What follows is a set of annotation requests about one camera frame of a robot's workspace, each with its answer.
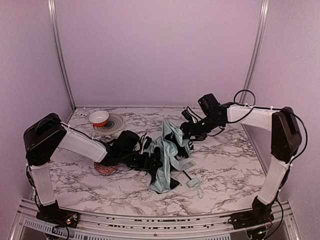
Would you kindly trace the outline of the mint green folding umbrella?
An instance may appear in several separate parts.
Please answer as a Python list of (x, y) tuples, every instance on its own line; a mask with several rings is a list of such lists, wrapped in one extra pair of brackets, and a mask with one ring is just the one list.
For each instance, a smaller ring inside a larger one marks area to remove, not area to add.
[(180, 185), (180, 182), (171, 177), (172, 171), (178, 170), (180, 162), (189, 162), (193, 143), (183, 139), (182, 130), (168, 119), (162, 121), (161, 136), (153, 140), (150, 146), (144, 150), (145, 153), (153, 153), (160, 150), (163, 166), (157, 171), (150, 171), (151, 182), (149, 189), (157, 194), (167, 193)]

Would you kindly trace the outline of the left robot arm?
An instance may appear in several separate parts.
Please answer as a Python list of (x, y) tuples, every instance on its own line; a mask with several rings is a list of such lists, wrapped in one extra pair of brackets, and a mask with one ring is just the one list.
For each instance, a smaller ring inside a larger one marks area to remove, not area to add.
[(162, 166), (161, 151), (148, 153), (152, 139), (143, 139), (130, 130), (124, 130), (109, 142), (87, 134), (62, 122), (56, 113), (50, 113), (23, 134), (26, 151), (26, 175), (35, 191), (37, 219), (65, 228), (76, 228), (80, 214), (60, 208), (52, 186), (50, 162), (59, 150), (87, 158), (104, 167), (126, 165), (131, 170), (155, 173)]

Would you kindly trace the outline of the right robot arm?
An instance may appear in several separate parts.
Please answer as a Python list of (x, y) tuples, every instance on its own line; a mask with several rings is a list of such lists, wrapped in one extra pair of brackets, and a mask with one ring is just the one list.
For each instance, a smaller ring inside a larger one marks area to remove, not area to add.
[(250, 105), (236, 100), (221, 104), (212, 93), (201, 97), (198, 104), (204, 117), (200, 117), (189, 107), (181, 113), (186, 120), (180, 126), (184, 139), (203, 141), (213, 129), (224, 130), (227, 124), (235, 123), (265, 129), (271, 133), (270, 164), (263, 186), (252, 202), (252, 209), (231, 214), (229, 222), (237, 230), (273, 221), (272, 206), (278, 201), (293, 161), (302, 154), (299, 151), (303, 143), (299, 126), (304, 122), (288, 106), (261, 107), (255, 103)]

